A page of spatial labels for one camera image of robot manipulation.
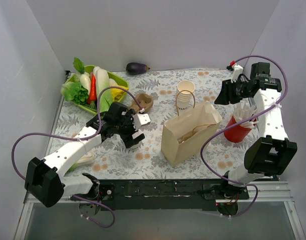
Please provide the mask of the white paper coffee cup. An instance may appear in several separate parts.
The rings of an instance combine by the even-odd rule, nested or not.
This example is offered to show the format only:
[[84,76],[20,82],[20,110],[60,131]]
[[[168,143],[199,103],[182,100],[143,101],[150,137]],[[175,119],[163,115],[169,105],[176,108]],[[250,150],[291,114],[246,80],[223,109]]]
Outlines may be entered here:
[[135,151],[142,145],[142,141],[138,142],[136,145],[133,145],[129,148],[130,151]]

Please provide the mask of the brown pulp cup carrier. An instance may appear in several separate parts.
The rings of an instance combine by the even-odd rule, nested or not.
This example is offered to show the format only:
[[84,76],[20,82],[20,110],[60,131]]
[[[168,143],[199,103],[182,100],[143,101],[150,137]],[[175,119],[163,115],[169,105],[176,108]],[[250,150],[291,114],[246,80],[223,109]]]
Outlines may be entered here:
[[[153,98],[146,93],[137,94],[136,99],[140,103],[140,106],[145,110],[144,113],[147,113],[153,106]],[[132,104],[128,107],[128,109],[133,109],[136,113],[140,112],[140,108],[134,100],[132,101]]]

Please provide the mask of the brown paper bag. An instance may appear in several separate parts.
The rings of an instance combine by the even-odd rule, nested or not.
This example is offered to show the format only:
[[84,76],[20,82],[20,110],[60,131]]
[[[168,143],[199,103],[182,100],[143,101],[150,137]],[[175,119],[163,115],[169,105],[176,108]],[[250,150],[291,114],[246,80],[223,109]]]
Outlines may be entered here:
[[222,117],[208,101],[194,103],[193,107],[164,122],[161,152],[172,167],[198,154],[213,136]]

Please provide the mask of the stack of white paper cups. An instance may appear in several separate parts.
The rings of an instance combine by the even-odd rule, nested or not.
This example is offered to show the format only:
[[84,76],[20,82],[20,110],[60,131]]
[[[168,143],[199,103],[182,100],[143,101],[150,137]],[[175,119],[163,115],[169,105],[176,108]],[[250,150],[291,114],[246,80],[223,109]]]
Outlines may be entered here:
[[194,91],[195,85],[193,82],[182,80],[178,83],[176,92],[176,108],[178,111],[186,110],[189,107]]

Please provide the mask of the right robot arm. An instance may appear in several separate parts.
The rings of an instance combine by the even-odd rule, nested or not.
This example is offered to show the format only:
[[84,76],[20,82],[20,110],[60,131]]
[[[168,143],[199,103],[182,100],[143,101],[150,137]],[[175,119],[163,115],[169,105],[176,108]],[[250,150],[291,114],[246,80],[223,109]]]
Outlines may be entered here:
[[221,91],[215,100],[217,105],[238,104],[241,100],[251,98],[252,105],[258,113],[256,117],[259,138],[246,151],[244,163],[229,171],[228,181],[219,186],[220,195],[229,199],[237,193],[237,187],[246,185],[263,176],[281,175],[297,151],[297,144],[289,140],[282,122],[280,79],[270,75],[270,64],[254,63],[250,77],[246,77],[243,67],[231,62],[228,69],[232,71],[231,79],[222,82]]

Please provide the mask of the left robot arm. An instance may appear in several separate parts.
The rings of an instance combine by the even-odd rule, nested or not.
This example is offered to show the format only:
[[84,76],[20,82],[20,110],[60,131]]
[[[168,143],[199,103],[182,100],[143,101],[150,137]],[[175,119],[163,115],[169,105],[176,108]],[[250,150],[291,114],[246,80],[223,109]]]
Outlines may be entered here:
[[97,200],[101,193],[100,181],[96,177],[89,173],[66,177],[66,172],[113,135],[119,135],[127,149],[138,146],[145,138],[140,128],[149,123],[148,114],[136,113],[119,102],[112,103],[102,117],[89,120],[73,141],[43,159],[33,158],[28,164],[25,189],[47,208],[63,196]]

